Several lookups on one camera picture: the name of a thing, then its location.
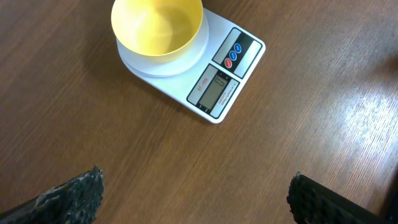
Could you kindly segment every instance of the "red button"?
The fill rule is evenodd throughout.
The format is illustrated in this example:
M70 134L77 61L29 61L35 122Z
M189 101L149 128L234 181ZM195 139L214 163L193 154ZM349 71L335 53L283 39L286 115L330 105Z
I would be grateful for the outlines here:
M226 58L224 61L225 67L231 68L232 67L232 61L229 58Z

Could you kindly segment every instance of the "white scale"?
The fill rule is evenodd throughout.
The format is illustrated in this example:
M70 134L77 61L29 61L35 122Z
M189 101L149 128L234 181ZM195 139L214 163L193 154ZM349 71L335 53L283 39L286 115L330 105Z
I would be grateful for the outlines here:
M117 41L119 54L136 76L212 123L220 123L260 58L265 43L204 9L193 47L167 63L146 60Z

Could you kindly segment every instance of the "yellow bowl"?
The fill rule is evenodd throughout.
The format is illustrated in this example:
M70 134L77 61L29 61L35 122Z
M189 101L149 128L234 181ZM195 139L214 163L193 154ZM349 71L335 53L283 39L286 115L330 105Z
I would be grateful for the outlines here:
M193 45L203 20L201 0L115 0L112 28L129 50L169 62Z

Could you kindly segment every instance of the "table top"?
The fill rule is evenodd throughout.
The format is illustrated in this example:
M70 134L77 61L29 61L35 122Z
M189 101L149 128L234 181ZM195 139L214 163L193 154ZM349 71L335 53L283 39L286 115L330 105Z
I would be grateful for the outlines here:
M123 65L113 1L0 3L0 212L104 170L97 223L293 223L299 170L379 213L398 166L396 0L203 0L267 52L221 124Z

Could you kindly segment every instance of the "digital display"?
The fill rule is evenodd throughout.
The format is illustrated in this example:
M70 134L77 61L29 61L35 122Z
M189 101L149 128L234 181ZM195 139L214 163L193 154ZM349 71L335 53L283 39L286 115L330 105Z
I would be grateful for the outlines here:
M218 97L221 95L228 82L216 75L209 88L207 89L205 95L201 98L199 103L208 109L212 109L214 104L217 102Z

